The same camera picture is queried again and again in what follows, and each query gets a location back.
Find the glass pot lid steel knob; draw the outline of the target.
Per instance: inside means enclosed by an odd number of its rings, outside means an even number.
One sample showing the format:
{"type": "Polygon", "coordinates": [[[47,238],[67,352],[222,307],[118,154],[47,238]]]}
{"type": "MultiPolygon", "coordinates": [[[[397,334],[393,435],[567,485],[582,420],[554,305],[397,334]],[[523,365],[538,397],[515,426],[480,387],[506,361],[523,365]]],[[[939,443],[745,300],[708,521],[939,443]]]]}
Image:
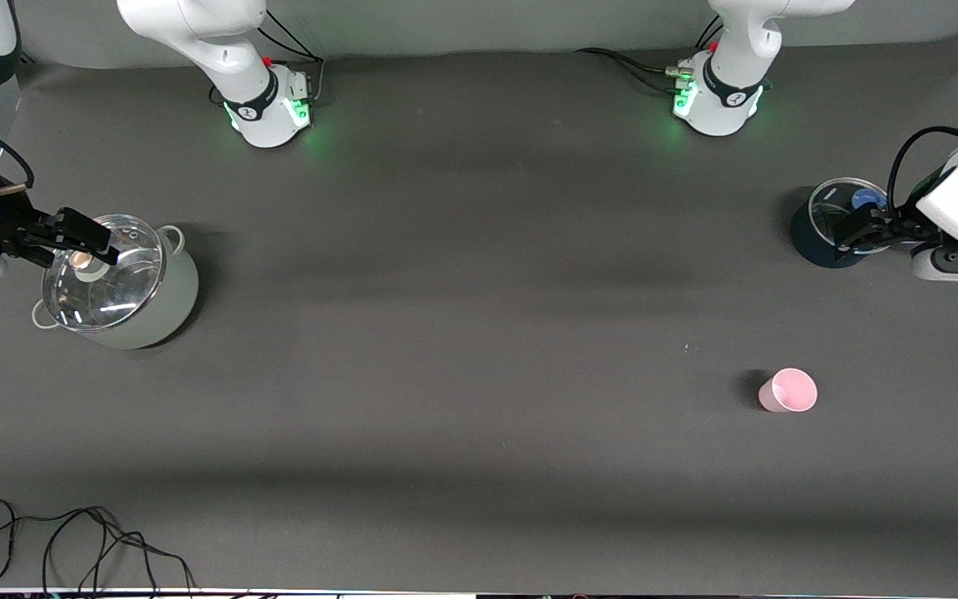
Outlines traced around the glass pot lid steel knob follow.
{"type": "Polygon", "coordinates": [[[42,306],[57,325],[73,331],[102,331],[128,321],[163,278],[165,250],[155,228],[132,215],[103,215],[95,222],[110,232],[114,265],[57,250],[42,274],[42,306]]]}

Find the pink plastic cup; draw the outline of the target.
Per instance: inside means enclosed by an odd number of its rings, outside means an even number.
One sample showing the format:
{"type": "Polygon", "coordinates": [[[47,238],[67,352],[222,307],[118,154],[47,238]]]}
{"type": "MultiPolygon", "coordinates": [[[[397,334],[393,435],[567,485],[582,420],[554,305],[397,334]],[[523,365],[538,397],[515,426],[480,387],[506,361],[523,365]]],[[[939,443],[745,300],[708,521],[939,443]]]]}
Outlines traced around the pink plastic cup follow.
{"type": "Polygon", "coordinates": [[[817,383],[802,370],[779,370],[758,391],[761,406],[772,413],[807,412],[817,402],[817,383]]]}

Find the pale green cooking pot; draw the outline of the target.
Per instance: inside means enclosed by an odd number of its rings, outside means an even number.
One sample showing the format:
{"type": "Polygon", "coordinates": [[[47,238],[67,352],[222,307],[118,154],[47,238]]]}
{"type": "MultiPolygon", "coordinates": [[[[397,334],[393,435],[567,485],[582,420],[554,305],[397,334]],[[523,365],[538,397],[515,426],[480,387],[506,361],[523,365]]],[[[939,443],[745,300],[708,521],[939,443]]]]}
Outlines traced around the pale green cooking pot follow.
{"type": "MultiPolygon", "coordinates": [[[[155,295],[128,321],[102,331],[73,331],[57,325],[42,306],[42,297],[32,307],[37,329],[64,329],[112,349],[141,349],[170,337],[189,318],[196,304],[200,283],[195,262],[185,248],[185,235],[174,225],[155,228],[165,250],[163,278],[155,295]]],[[[73,258],[86,259],[75,251],[73,258]]]]}

